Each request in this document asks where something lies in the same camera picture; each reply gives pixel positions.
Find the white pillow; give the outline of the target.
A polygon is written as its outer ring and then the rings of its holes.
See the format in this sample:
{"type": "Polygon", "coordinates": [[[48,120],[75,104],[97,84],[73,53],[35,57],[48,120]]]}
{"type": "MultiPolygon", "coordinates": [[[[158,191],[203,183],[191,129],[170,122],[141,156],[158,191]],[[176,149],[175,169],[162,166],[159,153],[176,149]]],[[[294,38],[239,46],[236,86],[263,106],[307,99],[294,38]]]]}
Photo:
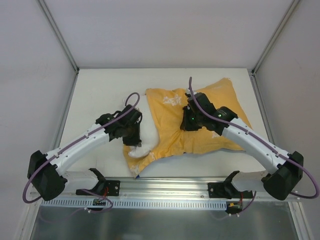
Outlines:
{"type": "Polygon", "coordinates": [[[142,121],[140,123],[141,146],[131,146],[128,153],[131,158],[135,159],[146,157],[159,143],[158,130],[146,95],[140,97],[137,108],[142,113],[142,121]]]}

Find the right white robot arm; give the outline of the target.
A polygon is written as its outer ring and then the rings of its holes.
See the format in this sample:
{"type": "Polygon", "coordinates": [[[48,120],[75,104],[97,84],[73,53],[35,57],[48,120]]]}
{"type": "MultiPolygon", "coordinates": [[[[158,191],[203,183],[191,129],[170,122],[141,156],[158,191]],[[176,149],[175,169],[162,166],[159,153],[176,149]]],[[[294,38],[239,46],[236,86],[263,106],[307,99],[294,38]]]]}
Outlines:
{"type": "Polygon", "coordinates": [[[258,172],[233,171],[214,187],[214,194],[232,199],[241,192],[257,191],[285,200],[303,176],[303,156],[297,151],[288,153],[257,136],[235,112],[226,106],[215,108],[204,93],[187,93],[186,97],[181,130],[194,132],[206,128],[215,132],[239,145],[265,169],[258,172]]]}

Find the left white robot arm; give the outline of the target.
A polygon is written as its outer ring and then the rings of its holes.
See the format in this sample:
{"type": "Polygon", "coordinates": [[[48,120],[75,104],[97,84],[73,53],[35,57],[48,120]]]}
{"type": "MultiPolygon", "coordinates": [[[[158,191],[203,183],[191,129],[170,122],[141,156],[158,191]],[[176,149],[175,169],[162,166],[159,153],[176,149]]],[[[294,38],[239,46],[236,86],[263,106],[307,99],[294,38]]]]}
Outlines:
{"type": "Polygon", "coordinates": [[[37,150],[30,156],[28,183],[45,201],[53,200],[63,192],[106,194],[111,185],[96,168],[86,171],[69,171],[69,168],[95,148],[114,139],[121,138],[124,145],[139,147],[142,118],[138,109],[127,105],[122,111],[101,115],[82,136],[67,145],[47,153],[37,150]]]}

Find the yellow Mickey Mouse pillowcase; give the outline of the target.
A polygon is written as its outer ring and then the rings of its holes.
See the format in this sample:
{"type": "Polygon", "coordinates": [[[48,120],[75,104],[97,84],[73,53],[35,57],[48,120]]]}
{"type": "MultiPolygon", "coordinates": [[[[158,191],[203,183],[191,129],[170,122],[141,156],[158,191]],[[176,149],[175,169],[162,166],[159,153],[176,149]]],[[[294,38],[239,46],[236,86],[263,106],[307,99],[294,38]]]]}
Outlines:
{"type": "Polygon", "coordinates": [[[132,175],[136,177],[148,165],[162,158],[187,154],[206,154],[221,149],[242,151],[238,144],[219,136],[214,131],[201,128],[197,131],[180,129],[183,107],[187,105],[183,88],[166,90],[148,88],[146,95],[153,121],[158,131],[157,146],[145,157],[133,158],[128,155],[130,146],[123,147],[123,155],[132,175]]]}

